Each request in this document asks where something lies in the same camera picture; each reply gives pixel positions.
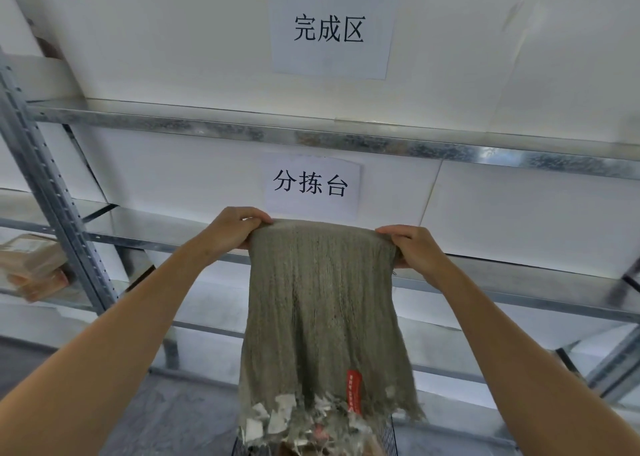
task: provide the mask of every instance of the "brown package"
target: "brown package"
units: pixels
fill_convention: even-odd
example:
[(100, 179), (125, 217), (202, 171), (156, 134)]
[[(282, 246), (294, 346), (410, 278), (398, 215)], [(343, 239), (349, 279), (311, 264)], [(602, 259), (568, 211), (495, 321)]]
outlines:
[(47, 277), (66, 261), (60, 244), (48, 237), (22, 234), (0, 245), (0, 268), (30, 280)]
[(7, 281), (17, 287), (17, 291), (28, 302), (40, 301), (69, 285), (67, 276), (58, 268), (42, 279), (30, 280), (21, 275), (7, 274)]

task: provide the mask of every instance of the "paper sign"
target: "paper sign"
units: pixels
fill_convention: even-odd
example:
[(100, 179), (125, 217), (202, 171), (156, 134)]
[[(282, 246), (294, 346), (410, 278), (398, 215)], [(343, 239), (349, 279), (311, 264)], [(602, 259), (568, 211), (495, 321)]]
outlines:
[(384, 79), (399, 0), (269, 0), (274, 72)]
[(264, 153), (264, 203), (269, 213), (328, 221), (358, 214), (360, 165), (335, 158)]

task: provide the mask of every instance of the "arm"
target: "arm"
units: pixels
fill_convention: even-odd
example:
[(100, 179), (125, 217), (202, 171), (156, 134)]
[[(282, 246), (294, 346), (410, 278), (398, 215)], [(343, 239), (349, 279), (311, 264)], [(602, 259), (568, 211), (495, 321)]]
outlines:
[(198, 274), (267, 214), (228, 207), (0, 402), (0, 455), (97, 454)]
[(455, 266), (427, 229), (387, 226), (408, 266), (447, 299), (525, 456), (640, 454), (640, 436)]

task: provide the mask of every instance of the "wire basket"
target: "wire basket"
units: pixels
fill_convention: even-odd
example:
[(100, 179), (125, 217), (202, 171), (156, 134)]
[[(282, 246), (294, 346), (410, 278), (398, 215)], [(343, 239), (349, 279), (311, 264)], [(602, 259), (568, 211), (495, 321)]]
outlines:
[[(382, 448), (387, 452), (387, 456), (398, 456), (398, 448), (396, 445), (396, 431), (394, 429), (393, 419), (389, 418), (388, 424), (378, 432), (378, 440), (382, 445)], [(268, 446), (262, 446), (260, 448), (246, 448), (242, 440), (236, 437), (236, 443), (234, 449), (231, 451), (231, 456), (275, 456), (274, 449)]]

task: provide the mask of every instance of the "knitted garment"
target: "knitted garment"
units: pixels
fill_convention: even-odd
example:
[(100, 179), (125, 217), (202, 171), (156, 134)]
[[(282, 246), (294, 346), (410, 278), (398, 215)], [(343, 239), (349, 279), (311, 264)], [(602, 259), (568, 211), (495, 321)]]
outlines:
[[(424, 417), (391, 297), (398, 250), (388, 236), (279, 220), (253, 232), (249, 254), (245, 444), (312, 443), (355, 455), (396, 410)], [(352, 387), (358, 401), (349, 399), (348, 373), (362, 378)]]

